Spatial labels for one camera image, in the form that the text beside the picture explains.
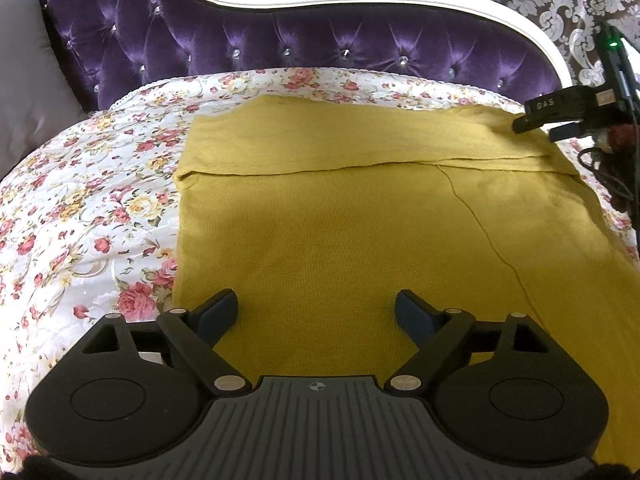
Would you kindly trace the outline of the mustard yellow knit garment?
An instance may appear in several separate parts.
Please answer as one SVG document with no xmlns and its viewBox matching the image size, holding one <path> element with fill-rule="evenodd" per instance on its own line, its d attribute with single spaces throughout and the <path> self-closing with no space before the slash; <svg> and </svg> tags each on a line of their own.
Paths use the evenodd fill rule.
<svg viewBox="0 0 640 480">
<path fill-rule="evenodd" d="M 250 379 L 373 374 L 414 345 L 409 289 L 481 320 L 522 312 L 601 387 L 601 462 L 639 463 L 639 271 L 597 195 L 498 108 L 261 96 L 186 133 L 174 303 L 234 290 L 218 352 Z"/>
</svg>

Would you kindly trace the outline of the grey satin pillow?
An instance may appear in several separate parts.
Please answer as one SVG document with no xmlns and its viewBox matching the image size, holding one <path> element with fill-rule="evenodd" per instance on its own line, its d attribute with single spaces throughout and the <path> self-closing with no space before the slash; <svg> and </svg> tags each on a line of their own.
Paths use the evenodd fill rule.
<svg viewBox="0 0 640 480">
<path fill-rule="evenodd" d="M 51 48 L 40 0 L 1 0 L 1 174 L 87 118 Z"/>
</svg>

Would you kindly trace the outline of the floral quilted bedspread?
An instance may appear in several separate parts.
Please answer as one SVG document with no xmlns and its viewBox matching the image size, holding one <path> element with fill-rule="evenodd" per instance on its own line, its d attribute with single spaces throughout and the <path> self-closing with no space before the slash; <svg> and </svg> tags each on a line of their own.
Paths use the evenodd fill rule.
<svg viewBox="0 0 640 480">
<path fill-rule="evenodd" d="M 261 94 L 437 110 L 520 106 L 478 84 L 341 68 L 276 68 L 146 84 L 67 128 L 1 183 L 1 468 L 35 451 L 24 406 L 104 314 L 146 321 L 170 307 L 179 195 L 194 116 Z"/>
</svg>

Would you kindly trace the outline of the purple tufted velvet headboard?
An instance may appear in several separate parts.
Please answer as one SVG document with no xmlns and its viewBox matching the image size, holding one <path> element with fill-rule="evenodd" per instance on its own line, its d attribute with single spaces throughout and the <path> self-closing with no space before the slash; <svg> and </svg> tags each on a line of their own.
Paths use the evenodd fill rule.
<svg viewBox="0 0 640 480">
<path fill-rule="evenodd" d="M 526 18 L 409 3 L 242 10 L 204 0 L 39 0 L 53 52 L 86 110 L 153 81 L 281 67 L 374 70 L 470 84 L 518 102 L 572 81 Z"/>
</svg>

